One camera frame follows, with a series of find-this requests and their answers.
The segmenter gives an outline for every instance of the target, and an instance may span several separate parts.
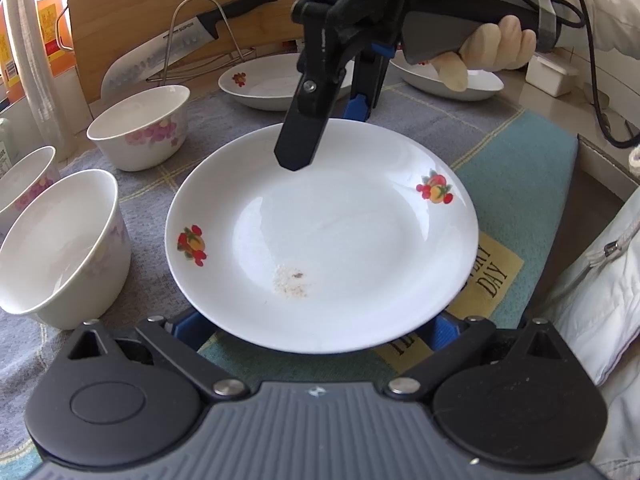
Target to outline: food crumbs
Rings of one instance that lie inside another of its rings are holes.
[[[273,277],[273,287],[276,292],[287,298],[306,298],[307,284],[300,282],[304,276],[298,269],[278,266]]]

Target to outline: hand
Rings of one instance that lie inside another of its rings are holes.
[[[536,33],[522,30],[515,16],[505,16],[498,25],[485,23],[478,27],[459,52],[446,52],[430,63],[449,89],[462,92],[468,86],[467,70],[519,68],[529,62],[535,49]]]

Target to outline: kitchen knife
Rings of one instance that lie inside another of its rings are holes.
[[[236,18],[254,10],[263,4],[277,0],[231,0],[222,5],[227,18]],[[198,14],[174,28],[171,41],[169,65],[198,50],[209,41],[218,39],[216,25],[223,22],[222,13],[216,7]],[[159,34],[152,40],[137,46],[116,60],[102,79],[100,97],[110,98],[121,90],[144,81],[162,70],[166,53],[166,40],[169,31]]]

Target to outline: shallow dish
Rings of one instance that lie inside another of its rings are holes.
[[[484,70],[469,70],[469,85],[463,92],[454,92],[440,81],[438,73],[430,63],[409,65],[402,50],[396,52],[391,64],[400,71],[400,77],[409,85],[427,94],[455,99],[456,101],[483,101],[504,88],[500,78]]]
[[[73,173],[36,198],[0,247],[0,306],[70,330],[120,293],[131,247],[118,184],[104,170]]]
[[[223,146],[174,197],[166,256],[191,304],[242,339],[300,353],[369,348],[443,310],[478,249],[456,175],[405,136],[334,119],[293,173],[273,155],[280,127]]]
[[[300,81],[300,72],[296,69],[299,56],[278,54],[246,61],[223,73],[218,85],[243,105],[270,112],[286,112]],[[351,90],[353,66],[353,61],[347,63],[347,75],[338,99]]]
[[[148,170],[178,151],[187,136],[190,90],[151,88],[113,105],[89,125],[86,136],[123,171]]]
[[[31,152],[7,171],[0,178],[0,238],[40,193],[59,180],[53,146]]]

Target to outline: gray tablecloth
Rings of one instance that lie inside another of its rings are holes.
[[[170,316],[189,306],[164,257],[164,221],[172,198],[204,157],[284,116],[245,108],[221,93],[193,100],[188,115],[189,135],[183,147],[156,168],[124,173],[94,150],[65,170],[69,174],[103,168],[116,176],[120,187],[133,256],[124,289],[103,317],[107,326],[130,325],[148,314]],[[462,103],[424,95],[404,85],[393,69],[370,122],[417,140],[456,170],[474,200],[482,231],[492,243],[508,248],[518,263],[508,290],[500,291],[498,307],[489,310],[499,325],[514,326],[553,241],[573,169],[575,139],[500,98]],[[489,300],[495,296],[490,292]],[[38,461],[22,413],[67,335],[0,311],[0,478],[20,478]],[[379,380],[398,369],[387,350],[291,356],[225,335],[210,341],[203,353],[255,384],[265,373],[271,379]]]

